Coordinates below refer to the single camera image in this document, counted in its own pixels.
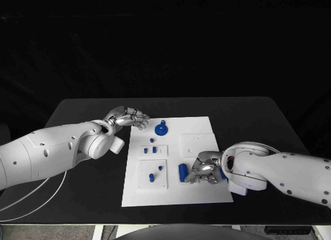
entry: floor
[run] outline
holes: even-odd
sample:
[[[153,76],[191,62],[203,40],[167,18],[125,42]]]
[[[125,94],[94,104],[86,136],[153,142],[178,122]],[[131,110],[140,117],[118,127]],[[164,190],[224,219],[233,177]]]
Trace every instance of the floor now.
[[[270,240],[316,240],[309,235],[266,235],[262,226],[240,226],[242,231],[258,234]],[[102,240],[114,240],[118,226],[105,226]],[[91,240],[94,225],[4,225],[0,240]]]

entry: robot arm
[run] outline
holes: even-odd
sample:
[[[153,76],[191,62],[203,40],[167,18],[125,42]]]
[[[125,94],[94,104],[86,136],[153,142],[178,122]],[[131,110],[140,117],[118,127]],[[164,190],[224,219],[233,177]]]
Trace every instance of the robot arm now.
[[[263,190],[269,181],[283,194],[331,207],[331,160],[289,152],[269,155],[269,149],[242,142],[224,152],[201,152],[186,181],[209,178],[217,183],[214,170],[222,168],[232,192],[246,195],[247,189]]]
[[[0,146],[0,190],[53,177],[108,150],[115,154],[124,141],[121,126],[145,128],[150,117],[138,110],[117,107],[104,120],[40,129]]]

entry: robotic hand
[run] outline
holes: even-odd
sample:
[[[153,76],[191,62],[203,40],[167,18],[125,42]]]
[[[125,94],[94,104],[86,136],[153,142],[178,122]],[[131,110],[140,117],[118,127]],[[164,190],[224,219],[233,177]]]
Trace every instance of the robotic hand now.
[[[331,207],[331,160],[240,142],[224,152],[199,154],[186,182],[201,179],[219,183],[219,168],[229,178],[230,192],[246,195],[247,189],[266,189],[269,181],[283,194]]]
[[[40,129],[0,146],[0,190],[53,177],[81,161],[119,153],[124,141],[115,136],[122,126],[147,127],[147,116],[124,106],[102,120]]]

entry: blue toy piece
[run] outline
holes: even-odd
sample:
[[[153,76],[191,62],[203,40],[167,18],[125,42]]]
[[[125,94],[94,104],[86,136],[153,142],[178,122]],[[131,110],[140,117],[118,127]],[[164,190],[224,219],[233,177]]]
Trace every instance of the blue toy piece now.
[[[164,136],[167,134],[168,128],[164,120],[161,120],[161,123],[155,126],[154,131],[158,136]]]
[[[153,173],[150,174],[150,182],[151,183],[154,182],[154,174]]]
[[[180,182],[184,183],[184,179],[188,176],[188,167],[187,164],[178,165],[178,173],[180,173]]]
[[[222,169],[219,169],[219,170],[220,170],[222,179],[223,179],[223,180],[226,180],[226,179],[227,179],[227,177],[226,177],[226,175],[224,175],[224,172],[223,172],[223,170],[222,170]]]

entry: table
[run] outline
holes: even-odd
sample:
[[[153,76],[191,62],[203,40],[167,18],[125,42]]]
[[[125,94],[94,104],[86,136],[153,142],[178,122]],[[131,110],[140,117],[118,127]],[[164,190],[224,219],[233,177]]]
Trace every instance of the table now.
[[[270,98],[121,98],[66,99],[46,127],[101,119],[117,106],[140,109],[154,118],[209,116],[219,149],[234,143],[260,142],[281,151],[308,154],[305,146]],[[233,203],[121,207],[129,129],[117,134],[125,141],[115,155],[91,159],[68,171],[52,201],[29,216],[4,224],[168,224],[217,225],[331,225],[328,207],[283,195],[269,184],[263,191],[233,194]],[[16,207],[0,213],[0,220],[30,212],[49,199],[63,174],[50,178],[40,190]],[[6,190],[0,207],[26,195],[42,182]]]

